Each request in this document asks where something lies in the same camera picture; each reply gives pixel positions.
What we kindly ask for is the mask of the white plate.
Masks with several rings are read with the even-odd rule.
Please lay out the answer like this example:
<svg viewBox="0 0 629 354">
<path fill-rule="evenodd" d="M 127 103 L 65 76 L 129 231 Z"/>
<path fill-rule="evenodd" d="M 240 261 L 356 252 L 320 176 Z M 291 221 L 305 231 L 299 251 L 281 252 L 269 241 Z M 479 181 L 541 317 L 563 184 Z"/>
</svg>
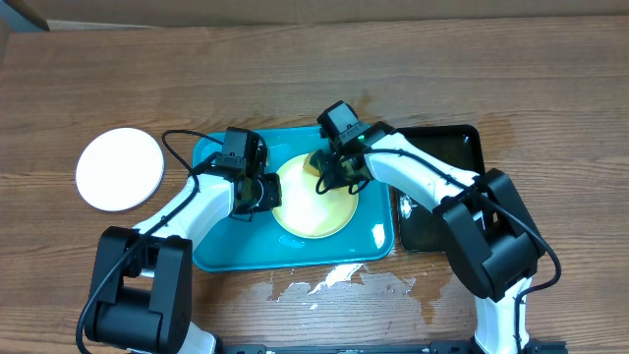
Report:
<svg viewBox="0 0 629 354">
<path fill-rule="evenodd" d="M 82 152 L 75 180 L 80 196 L 103 211 L 123 211 L 146 201 L 161 183 L 163 152 L 148 133 L 135 128 L 107 131 Z"/>
</svg>

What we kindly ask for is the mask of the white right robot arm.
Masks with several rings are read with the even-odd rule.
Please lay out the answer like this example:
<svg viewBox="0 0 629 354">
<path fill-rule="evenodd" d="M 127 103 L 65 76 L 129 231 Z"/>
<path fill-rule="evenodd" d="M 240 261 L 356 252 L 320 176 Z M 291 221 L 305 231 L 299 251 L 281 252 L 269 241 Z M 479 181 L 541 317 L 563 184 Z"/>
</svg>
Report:
<svg viewBox="0 0 629 354">
<path fill-rule="evenodd" d="M 330 148 L 311 153 L 305 167 L 317 176 L 320 195 L 340 187 L 356 193 L 377 181 L 429 210 L 452 270 L 475 297 L 474 348 L 534 350 L 526 331 L 527 300 L 542 289 L 532 283 L 539 259 L 556 254 L 505 173 L 456 167 L 414 146 L 398 130 L 333 137 Z"/>
</svg>

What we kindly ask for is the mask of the yellow green scrub sponge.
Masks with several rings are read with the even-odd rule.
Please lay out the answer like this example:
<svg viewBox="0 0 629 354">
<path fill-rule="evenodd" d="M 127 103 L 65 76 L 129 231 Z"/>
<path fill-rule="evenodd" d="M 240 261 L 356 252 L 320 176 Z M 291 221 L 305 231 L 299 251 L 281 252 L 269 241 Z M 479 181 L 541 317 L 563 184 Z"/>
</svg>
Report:
<svg viewBox="0 0 629 354">
<path fill-rule="evenodd" d="M 316 151 L 309 153 L 303 164 L 304 171 L 314 177 L 320 177 L 321 171 L 319 166 L 318 153 Z"/>
</svg>

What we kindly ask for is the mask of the yellow plate with sauce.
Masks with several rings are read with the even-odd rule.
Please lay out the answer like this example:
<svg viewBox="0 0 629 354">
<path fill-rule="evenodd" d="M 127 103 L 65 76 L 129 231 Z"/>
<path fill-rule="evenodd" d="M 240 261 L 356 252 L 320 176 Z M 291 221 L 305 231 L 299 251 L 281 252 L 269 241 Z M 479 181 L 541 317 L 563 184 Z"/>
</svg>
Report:
<svg viewBox="0 0 629 354">
<path fill-rule="evenodd" d="M 306 239 L 320 239 L 337 233 L 354 216 L 357 195 L 334 189 L 319 195 L 318 178 L 304 164 L 308 154 L 297 155 L 277 171 L 281 184 L 281 205 L 272 210 L 276 221 L 288 232 Z"/>
</svg>

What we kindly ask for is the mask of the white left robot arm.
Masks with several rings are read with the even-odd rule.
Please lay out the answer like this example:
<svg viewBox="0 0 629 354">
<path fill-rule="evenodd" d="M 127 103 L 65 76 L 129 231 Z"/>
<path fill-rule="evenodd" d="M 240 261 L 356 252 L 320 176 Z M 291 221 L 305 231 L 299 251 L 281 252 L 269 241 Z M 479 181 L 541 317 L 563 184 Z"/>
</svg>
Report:
<svg viewBox="0 0 629 354">
<path fill-rule="evenodd" d="M 184 189 L 139 229 L 111 226 L 100 236 L 89 299 L 77 324 L 91 340 L 135 353 L 216 353 L 218 339 L 192 321 L 193 252 L 247 191 L 253 212 L 281 203 L 275 173 L 229 181 L 192 175 Z"/>
</svg>

